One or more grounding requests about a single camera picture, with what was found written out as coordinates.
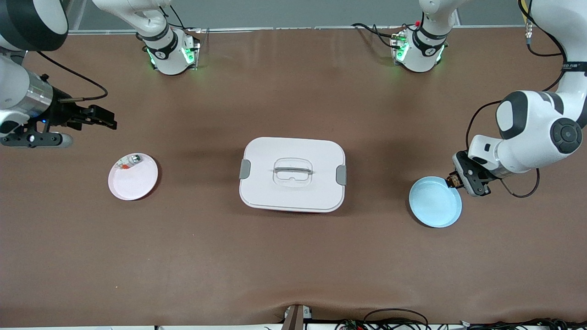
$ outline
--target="connector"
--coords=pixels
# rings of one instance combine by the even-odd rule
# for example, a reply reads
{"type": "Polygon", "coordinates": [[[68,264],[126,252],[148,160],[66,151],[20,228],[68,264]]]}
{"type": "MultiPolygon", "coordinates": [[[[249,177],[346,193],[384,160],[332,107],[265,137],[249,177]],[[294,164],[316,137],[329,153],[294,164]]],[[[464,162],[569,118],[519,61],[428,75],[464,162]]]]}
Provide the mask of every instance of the connector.
{"type": "Polygon", "coordinates": [[[526,20],[526,45],[532,42],[532,22],[529,19],[526,20]]]}
{"type": "Polygon", "coordinates": [[[446,178],[446,184],[449,188],[462,188],[464,186],[461,177],[458,175],[457,171],[454,171],[448,175],[446,178]]]}
{"type": "Polygon", "coordinates": [[[390,39],[393,40],[399,40],[399,41],[406,41],[406,35],[405,34],[400,34],[400,33],[394,33],[392,34],[392,37],[390,39]]]}

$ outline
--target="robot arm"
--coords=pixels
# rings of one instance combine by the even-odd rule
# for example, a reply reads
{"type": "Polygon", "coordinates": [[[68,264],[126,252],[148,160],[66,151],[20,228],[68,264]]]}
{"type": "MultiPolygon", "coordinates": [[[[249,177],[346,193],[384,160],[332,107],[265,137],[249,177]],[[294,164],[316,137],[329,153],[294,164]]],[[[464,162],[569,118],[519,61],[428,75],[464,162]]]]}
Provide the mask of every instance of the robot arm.
{"type": "Polygon", "coordinates": [[[448,185],[465,187],[472,196],[489,194],[490,181],[570,156],[583,140],[582,129],[587,125],[587,8],[580,0],[534,0],[532,14],[562,45],[564,74],[555,93],[523,90],[506,96],[496,112],[501,139],[475,136],[469,150],[453,156],[456,171],[448,177],[448,185]]]}
{"type": "Polygon", "coordinates": [[[154,67],[177,75],[197,65],[200,43],[181,29],[170,28],[159,7],[171,0],[92,0],[101,10],[119,17],[137,30],[147,45],[154,67]]]}
{"type": "Polygon", "coordinates": [[[444,42],[455,24],[454,11],[470,0],[420,0],[422,21],[416,29],[400,32],[393,51],[397,63],[408,70],[426,72],[440,60],[444,42]]]}
{"type": "Polygon", "coordinates": [[[0,142],[18,147],[67,147],[72,139],[49,132],[51,126],[77,130],[82,124],[116,129],[114,114],[98,106],[64,103],[70,96],[10,60],[20,50],[55,50],[68,34],[68,21],[59,0],[0,0],[0,142]],[[37,122],[43,122],[38,132],[37,122]]]}

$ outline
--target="blue bowl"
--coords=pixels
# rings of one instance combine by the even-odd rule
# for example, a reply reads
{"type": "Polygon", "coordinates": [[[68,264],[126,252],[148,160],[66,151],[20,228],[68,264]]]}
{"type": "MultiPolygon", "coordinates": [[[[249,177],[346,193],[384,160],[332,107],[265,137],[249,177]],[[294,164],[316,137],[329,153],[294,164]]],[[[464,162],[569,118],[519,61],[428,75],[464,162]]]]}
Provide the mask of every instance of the blue bowl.
{"type": "Polygon", "coordinates": [[[454,224],[461,215],[463,202],[455,188],[439,177],[423,177],[410,189],[410,208],[423,224],[435,228],[454,224]]]}

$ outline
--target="black cable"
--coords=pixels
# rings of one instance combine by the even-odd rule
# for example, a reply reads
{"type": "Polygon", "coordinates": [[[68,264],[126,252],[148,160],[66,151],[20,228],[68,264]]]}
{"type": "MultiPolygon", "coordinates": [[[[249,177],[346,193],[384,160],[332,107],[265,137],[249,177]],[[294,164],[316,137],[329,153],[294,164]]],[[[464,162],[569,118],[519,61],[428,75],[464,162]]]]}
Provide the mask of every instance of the black cable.
{"type": "Polygon", "coordinates": [[[498,103],[501,103],[501,101],[493,101],[486,103],[482,105],[479,109],[477,109],[477,111],[475,111],[473,117],[471,117],[471,120],[469,121],[469,126],[467,126],[467,132],[465,134],[465,145],[467,146],[467,148],[465,150],[469,150],[469,134],[471,133],[471,127],[473,126],[473,122],[475,121],[475,118],[477,117],[479,112],[481,112],[481,110],[485,109],[488,106],[496,105],[498,103]]]}
{"type": "Polygon", "coordinates": [[[410,28],[410,26],[414,26],[414,25],[413,24],[408,25],[406,23],[402,24],[402,28],[404,28],[404,29],[408,29],[408,30],[410,30],[412,32],[418,31],[417,28],[416,29],[412,29],[412,28],[410,28]]]}
{"type": "Polygon", "coordinates": [[[587,321],[574,323],[565,322],[561,319],[538,318],[520,323],[471,324],[467,327],[467,330],[519,330],[518,328],[527,329],[526,326],[544,326],[549,330],[579,330],[587,326],[587,321]]]}
{"type": "Polygon", "coordinates": [[[532,11],[532,1],[533,0],[529,0],[529,3],[528,3],[528,11],[526,11],[526,10],[524,10],[524,6],[522,5],[522,0],[518,0],[518,7],[519,7],[520,11],[522,12],[522,14],[524,16],[526,16],[526,20],[529,20],[530,22],[534,23],[534,25],[536,25],[537,28],[539,28],[541,31],[543,31],[550,38],[550,40],[552,40],[555,43],[555,45],[558,48],[559,52],[558,53],[552,53],[552,54],[540,54],[540,53],[536,53],[532,49],[532,47],[530,46],[530,44],[527,43],[528,50],[533,55],[540,56],[540,57],[550,57],[550,56],[559,56],[559,55],[563,55],[564,56],[564,50],[560,46],[560,43],[550,33],[542,30],[542,28],[540,26],[538,26],[538,24],[536,24],[536,22],[534,21],[534,18],[532,16],[530,16],[530,12],[532,11]]]}
{"type": "Polygon", "coordinates": [[[530,44],[529,43],[526,44],[526,47],[528,48],[528,50],[530,51],[530,53],[532,53],[532,55],[540,56],[542,58],[548,58],[548,57],[551,57],[551,56],[560,56],[560,55],[562,55],[561,53],[552,53],[552,54],[540,54],[540,53],[536,53],[532,49],[532,47],[530,47],[530,44]]]}
{"type": "Polygon", "coordinates": [[[355,24],[352,24],[351,26],[360,26],[362,28],[365,28],[367,31],[369,31],[369,32],[371,32],[373,34],[376,34],[376,35],[378,34],[378,35],[384,36],[385,38],[391,38],[392,37],[392,35],[388,35],[386,33],[381,33],[381,32],[377,33],[375,30],[373,30],[372,28],[368,27],[367,25],[365,25],[363,23],[355,23],[355,24]]]}
{"type": "Polygon", "coordinates": [[[518,195],[515,192],[511,191],[510,187],[508,187],[508,184],[505,183],[504,179],[500,179],[500,181],[501,181],[501,184],[504,186],[504,188],[508,191],[508,193],[510,193],[510,195],[512,195],[514,197],[518,197],[518,198],[530,197],[536,192],[536,190],[538,189],[538,186],[540,186],[540,169],[536,169],[536,183],[534,184],[534,188],[532,188],[532,190],[525,195],[518,195]]]}
{"type": "Polygon", "coordinates": [[[383,42],[384,45],[386,45],[389,48],[400,49],[399,46],[391,45],[391,44],[385,42],[385,40],[383,40],[383,37],[381,36],[381,33],[379,33],[379,30],[377,29],[377,25],[373,24],[373,29],[375,29],[375,32],[377,33],[377,36],[379,37],[379,40],[381,40],[381,42],[383,42]]]}
{"type": "Polygon", "coordinates": [[[556,80],[555,80],[553,83],[551,83],[551,84],[550,84],[550,86],[546,87],[546,88],[545,88],[545,89],[543,89],[542,91],[543,91],[543,92],[546,92],[547,90],[551,90],[551,88],[553,88],[554,86],[556,86],[556,84],[557,84],[559,81],[561,81],[562,75],[564,75],[564,74],[565,74],[565,72],[562,72],[562,71],[561,71],[561,74],[560,74],[560,75],[558,75],[558,78],[557,78],[557,79],[556,79],[556,80]]]}
{"type": "Polygon", "coordinates": [[[369,31],[369,32],[371,32],[371,33],[374,33],[374,34],[376,34],[376,35],[379,37],[379,40],[381,40],[381,42],[383,42],[383,44],[384,44],[384,45],[386,45],[387,47],[389,47],[389,48],[393,48],[393,49],[399,49],[399,47],[398,47],[398,46],[396,46],[396,45],[391,45],[391,44],[387,43],[387,42],[386,42],[386,41],[383,39],[383,37],[386,37],[386,38],[391,38],[391,37],[392,37],[392,35],[390,35],[390,34],[387,34],[387,33],[381,33],[381,32],[379,32],[379,29],[377,29],[377,25],[375,25],[375,24],[373,24],[373,28],[370,28],[370,27],[368,27],[367,25],[365,25],[365,24],[363,24],[363,23],[355,23],[355,24],[353,24],[353,25],[351,25],[351,26],[361,26],[361,27],[365,28],[367,31],[369,31]]]}
{"type": "Polygon", "coordinates": [[[338,324],[334,327],[334,330],[338,330],[338,328],[343,324],[345,324],[345,320],[338,322],[338,324]]]}
{"type": "Polygon", "coordinates": [[[426,322],[426,326],[428,326],[428,319],[426,318],[426,316],[424,316],[421,313],[418,313],[416,311],[412,311],[411,309],[405,309],[405,308],[381,308],[381,309],[375,309],[374,311],[368,312],[365,315],[365,317],[363,317],[363,322],[365,322],[367,320],[367,317],[369,317],[370,315],[373,315],[375,313],[381,313],[381,312],[407,312],[407,313],[416,314],[419,317],[423,318],[424,321],[426,322]]]}
{"type": "MultiPolygon", "coordinates": [[[[177,24],[171,24],[171,23],[167,22],[167,23],[168,23],[170,26],[173,26],[173,27],[175,27],[175,28],[180,28],[180,29],[182,29],[182,30],[197,29],[197,28],[194,28],[194,27],[188,27],[188,28],[186,28],[186,27],[183,25],[183,22],[181,21],[181,18],[180,18],[180,17],[179,17],[179,15],[177,14],[176,10],[175,10],[175,9],[173,9],[173,6],[169,6],[169,7],[170,7],[170,8],[171,8],[171,10],[173,11],[173,13],[176,15],[176,17],[177,17],[177,20],[178,20],[178,21],[180,21],[180,24],[181,24],[181,25],[177,25],[177,24]]],[[[168,15],[168,14],[165,12],[165,10],[163,9],[163,7],[159,6],[159,10],[161,10],[161,13],[163,14],[163,16],[164,16],[165,18],[168,18],[168,17],[169,17],[169,15],[168,15]]]]}
{"type": "Polygon", "coordinates": [[[180,16],[177,14],[176,10],[175,10],[175,9],[173,9],[173,6],[171,6],[171,5],[169,6],[169,8],[171,8],[171,10],[173,11],[173,13],[176,15],[176,17],[177,17],[177,20],[178,20],[178,21],[180,21],[181,28],[182,28],[183,30],[185,30],[185,25],[183,25],[183,22],[181,21],[181,18],[180,18],[180,16]]]}
{"type": "Polygon", "coordinates": [[[78,101],[93,101],[93,100],[99,100],[99,99],[103,99],[104,97],[108,96],[108,90],[106,88],[104,88],[104,86],[100,85],[99,83],[95,82],[94,80],[91,80],[90,78],[75,72],[74,70],[69,69],[68,67],[66,67],[65,65],[61,65],[59,63],[57,63],[57,61],[51,59],[50,57],[48,57],[47,55],[43,54],[43,52],[37,52],[39,55],[41,55],[43,58],[45,58],[46,60],[48,60],[49,62],[55,64],[56,66],[62,68],[63,70],[76,75],[80,78],[82,78],[83,80],[95,85],[96,87],[98,87],[99,89],[101,89],[102,91],[104,91],[104,94],[99,95],[99,96],[92,96],[92,97],[77,97],[75,98],[75,100],[71,99],[71,101],[68,102],[78,102],[78,101]]]}

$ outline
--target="lid handle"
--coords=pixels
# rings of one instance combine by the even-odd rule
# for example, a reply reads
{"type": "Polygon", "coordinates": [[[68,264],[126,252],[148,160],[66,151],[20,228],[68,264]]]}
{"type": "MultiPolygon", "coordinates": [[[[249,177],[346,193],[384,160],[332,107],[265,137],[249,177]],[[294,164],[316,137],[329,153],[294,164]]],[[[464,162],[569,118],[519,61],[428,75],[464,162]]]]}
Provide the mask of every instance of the lid handle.
{"type": "Polygon", "coordinates": [[[311,169],[303,169],[301,167],[276,167],[273,171],[277,172],[304,172],[308,174],[312,174],[311,169]]]}

